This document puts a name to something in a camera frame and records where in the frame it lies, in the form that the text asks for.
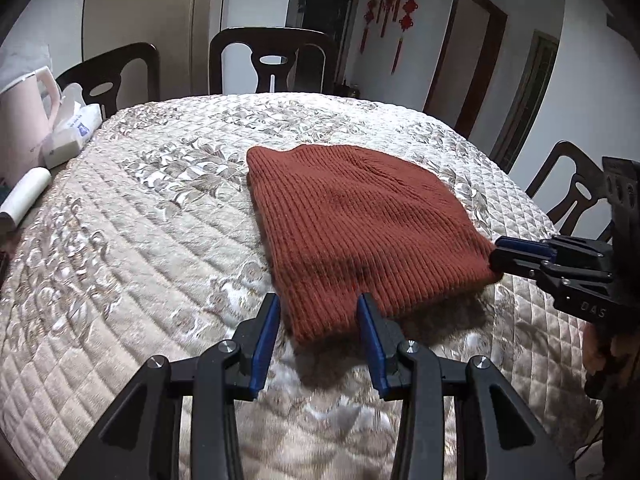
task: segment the screw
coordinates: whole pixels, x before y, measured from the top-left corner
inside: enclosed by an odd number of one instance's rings
[[[146,360],[146,365],[149,368],[162,368],[164,361],[164,356],[152,355],[149,359]]]
[[[218,350],[220,350],[223,354],[231,354],[231,352],[236,351],[236,348],[238,348],[238,343],[236,343],[232,339],[225,339],[224,341],[220,341],[220,343],[218,343]]]
[[[474,355],[471,358],[471,364],[476,368],[480,368],[481,370],[485,370],[486,368],[488,368],[490,362],[491,361],[489,361],[489,358],[483,355]]]
[[[420,349],[420,345],[417,341],[409,339],[400,344],[400,349],[407,354],[415,354]]]

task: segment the round table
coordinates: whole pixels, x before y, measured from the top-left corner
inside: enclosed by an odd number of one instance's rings
[[[199,355],[273,290],[246,185],[246,150],[354,144],[436,173],[476,228],[555,229],[494,163],[445,124],[394,105],[317,94],[204,96],[107,120],[23,226],[0,303],[0,426],[39,479],[55,478],[153,354]],[[403,321],[441,356],[490,356],[565,452],[594,417],[581,389],[581,325],[533,282]],[[455,428],[446,399],[446,476]],[[181,470],[188,467],[184,403]],[[265,390],[238,402],[246,478],[388,478],[400,405],[372,389],[355,339],[294,348],[278,334]]]

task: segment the table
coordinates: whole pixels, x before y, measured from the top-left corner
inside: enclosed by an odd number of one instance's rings
[[[143,361],[200,354],[273,290],[246,184],[246,150],[354,144],[440,179],[486,237],[539,239],[546,215],[443,123],[316,94],[204,96],[106,121],[24,226],[0,303],[0,426],[39,479],[55,478]],[[441,356],[489,355],[565,452],[594,419],[581,389],[581,324],[529,280],[404,320]],[[398,402],[371,388],[355,339],[297,349],[281,328],[266,389],[237,405],[251,478],[388,478]],[[446,399],[446,467],[455,460]],[[180,459],[188,466],[190,404]]]

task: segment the ribbed knit fabric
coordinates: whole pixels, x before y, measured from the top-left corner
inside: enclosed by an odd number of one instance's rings
[[[492,243],[415,164],[318,145],[251,148],[247,163],[274,284],[301,344],[355,330],[362,292],[383,315],[402,316],[500,279],[489,268]]]

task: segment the chair backrest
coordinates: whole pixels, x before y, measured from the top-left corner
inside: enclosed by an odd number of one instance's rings
[[[580,215],[587,211],[588,208],[596,205],[598,200],[606,197],[604,172],[575,144],[568,140],[561,140],[553,147],[542,168],[540,168],[538,174],[534,177],[533,181],[531,181],[529,187],[527,187],[526,193],[529,197],[533,198],[561,156],[568,156],[574,161],[575,173],[574,176],[571,177],[569,191],[566,196],[557,206],[547,213],[547,216],[549,216],[549,219],[554,224],[558,223],[575,203],[574,209],[569,213],[569,216],[560,228],[560,234],[569,236],[574,232]],[[591,195],[590,198],[587,198],[580,189],[578,189],[576,186],[578,183],[582,184],[589,191]],[[609,238],[610,230],[607,227],[598,239],[607,241]]]
[[[271,75],[275,78],[276,92],[289,91],[287,76],[296,62],[297,50],[305,45],[316,46],[324,53],[322,93],[334,91],[338,49],[326,34],[304,28],[235,27],[221,30],[209,44],[209,94],[222,94],[222,51],[233,43],[242,43],[251,49],[251,63],[258,74],[258,93],[270,90]],[[280,56],[283,62],[263,63],[260,58],[264,56]]]
[[[63,72],[58,76],[57,82],[62,89],[71,83],[78,83],[82,87],[85,102],[101,104],[104,106],[105,117],[109,118],[118,111],[116,97],[122,83],[122,69],[134,59],[142,59],[146,63],[148,100],[159,101],[160,56],[156,48],[149,43],[131,43],[87,59]],[[113,86],[101,94],[92,96],[91,90],[103,83],[111,83]]]

